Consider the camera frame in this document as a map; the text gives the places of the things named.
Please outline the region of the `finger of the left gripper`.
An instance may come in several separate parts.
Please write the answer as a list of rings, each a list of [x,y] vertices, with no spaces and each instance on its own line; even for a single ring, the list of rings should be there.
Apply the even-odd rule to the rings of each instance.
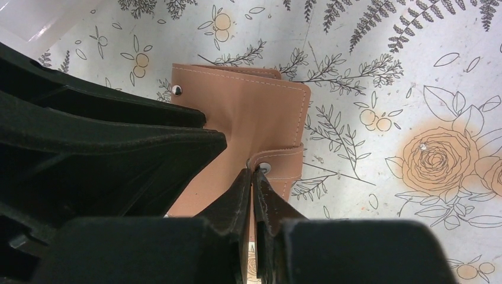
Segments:
[[[3,93],[1,214],[50,227],[164,215],[225,147],[214,130],[98,121]]]
[[[196,110],[85,81],[49,69],[1,44],[1,91],[39,107],[109,122],[201,128]]]

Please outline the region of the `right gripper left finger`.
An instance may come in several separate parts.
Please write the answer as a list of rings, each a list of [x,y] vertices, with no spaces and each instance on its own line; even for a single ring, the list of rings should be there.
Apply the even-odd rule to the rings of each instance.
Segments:
[[[191,218],[77,218],[50,245],[33,283],[245,283],[249,169]]]

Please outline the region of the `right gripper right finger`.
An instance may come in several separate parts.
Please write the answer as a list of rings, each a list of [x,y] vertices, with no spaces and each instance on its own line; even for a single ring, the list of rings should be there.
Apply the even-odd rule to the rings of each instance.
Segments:
[[[411,220],[309,220],[252,176],[263,283],[455,283],[440,243]]]

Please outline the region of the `tan leather card holder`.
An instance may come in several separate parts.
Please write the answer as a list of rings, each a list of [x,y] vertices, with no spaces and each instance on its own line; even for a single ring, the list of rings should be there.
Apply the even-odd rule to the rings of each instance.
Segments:
[[[201,111],[204,127],[223,133],[227,147],[191,180],[168,210],[193,217],[219,198],[239,172],[263,166],[284,200],[303,170],[304,124],[311,89],[275,69],[174,64],[174,105]]]

